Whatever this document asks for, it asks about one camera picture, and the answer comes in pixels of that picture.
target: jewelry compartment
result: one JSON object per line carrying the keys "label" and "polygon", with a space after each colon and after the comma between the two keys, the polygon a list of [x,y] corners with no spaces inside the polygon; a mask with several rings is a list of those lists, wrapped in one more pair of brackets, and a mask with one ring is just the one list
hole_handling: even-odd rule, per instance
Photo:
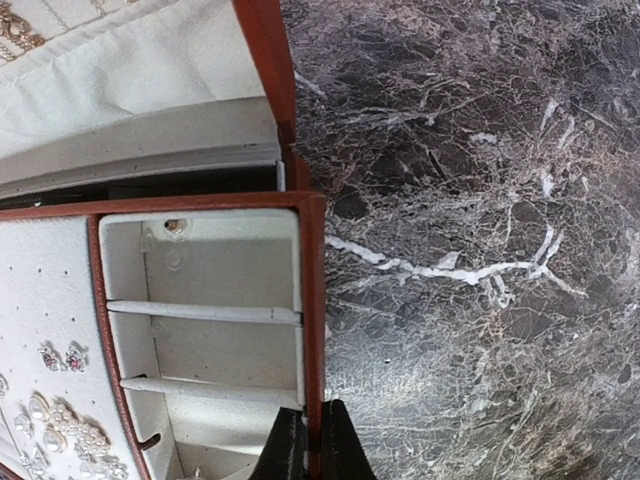
{"label": "jewelry compartment", "polygon": [[296,213],[109,215],[100,247],[136,434],[161,434],[143,452],[152,477],[171,457],[185,474],[248,478],[279,407],[305,405]]}

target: dark gray marble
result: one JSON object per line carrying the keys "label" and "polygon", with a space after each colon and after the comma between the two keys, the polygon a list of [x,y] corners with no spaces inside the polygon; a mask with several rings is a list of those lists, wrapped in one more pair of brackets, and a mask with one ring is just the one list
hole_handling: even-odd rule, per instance
{"label": "dark gray marble", "polygon": [[640,478],[640,7],[283,10],[327,393],[378,477]]}

